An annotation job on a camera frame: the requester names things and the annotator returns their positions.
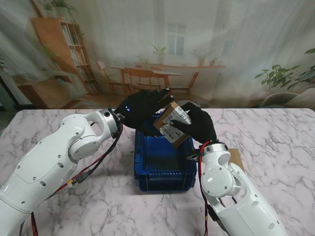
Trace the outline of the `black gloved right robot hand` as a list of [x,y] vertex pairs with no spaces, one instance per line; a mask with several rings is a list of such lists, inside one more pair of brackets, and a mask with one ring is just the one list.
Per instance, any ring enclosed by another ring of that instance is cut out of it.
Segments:
[[182,106],[184,111],[188,111],[188,116],[191,119],[191,124],[182,123],[178,120],[171,120],[170,125],[190,135],[197,142],[204,144],[217,143],[217,135],[213,125],[211,116],[195,106],[193,103],[186,103]]

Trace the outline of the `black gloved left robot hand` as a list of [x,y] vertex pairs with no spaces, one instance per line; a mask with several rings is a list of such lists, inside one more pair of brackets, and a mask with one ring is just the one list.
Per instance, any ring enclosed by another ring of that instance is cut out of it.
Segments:
[[126,127],[137,129],[146,136],[157,137],[159,131],[151,129],[146,121],[173,99],[168,88],[160,91],[143,89],[128,96],[114,113]]

